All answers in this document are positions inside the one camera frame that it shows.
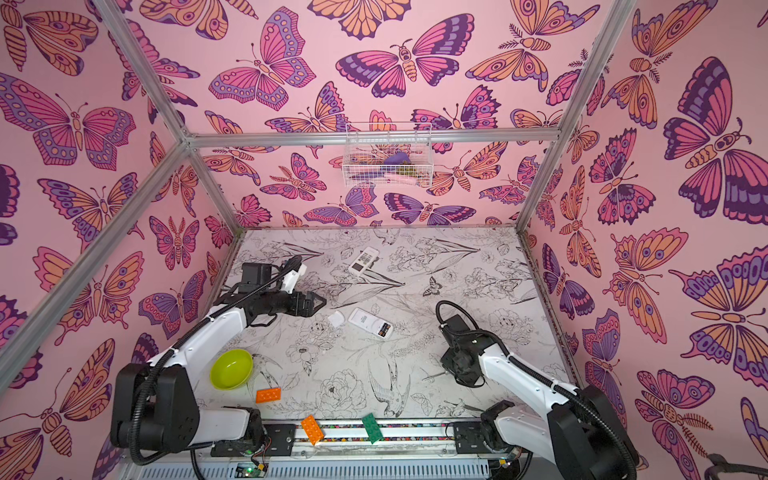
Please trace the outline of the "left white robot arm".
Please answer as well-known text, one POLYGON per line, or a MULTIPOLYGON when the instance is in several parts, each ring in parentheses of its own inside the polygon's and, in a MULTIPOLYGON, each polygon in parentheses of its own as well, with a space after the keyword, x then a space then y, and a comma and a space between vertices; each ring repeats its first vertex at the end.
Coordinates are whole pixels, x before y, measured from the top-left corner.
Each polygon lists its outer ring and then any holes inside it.
POLYGON ((263 448, 266 430, 258 409, 202 407, 195 387, 242 332, 268 327, 281 315, 310 318, 326 305, 324 297, 297 290, 305 271, 299 255, 280 265, 247 266, 180 339, 147 361, 123 367, 115 381, 111 445, 139 466, 207 446, 242 453, 263 448))

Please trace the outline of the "white battery cover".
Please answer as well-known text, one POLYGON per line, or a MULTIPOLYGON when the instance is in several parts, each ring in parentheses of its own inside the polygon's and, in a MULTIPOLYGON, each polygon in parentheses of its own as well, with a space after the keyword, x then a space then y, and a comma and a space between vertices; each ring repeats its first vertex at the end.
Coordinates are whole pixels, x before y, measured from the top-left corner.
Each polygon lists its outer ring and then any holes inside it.
POLYGON ((327 321, 333 329, 339 329, 344 325, 346 319, 340 311, 335 311, 327 317, 327 321))

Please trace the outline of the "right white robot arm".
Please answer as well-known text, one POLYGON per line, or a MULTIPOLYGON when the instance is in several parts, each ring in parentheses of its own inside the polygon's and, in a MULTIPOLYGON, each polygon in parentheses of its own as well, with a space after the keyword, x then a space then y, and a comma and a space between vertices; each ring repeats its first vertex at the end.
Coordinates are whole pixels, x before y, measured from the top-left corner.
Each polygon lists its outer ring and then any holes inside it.
POLYGON ((635 479, 639 454, 599 388, 562 383, 512 353, 494 333, 462 311, 437 317, 448 348, 443 368, 457 384, 492 381, 518 398, 481 413, 492 450, 520 448, 554 464, 564 479, 635 479))

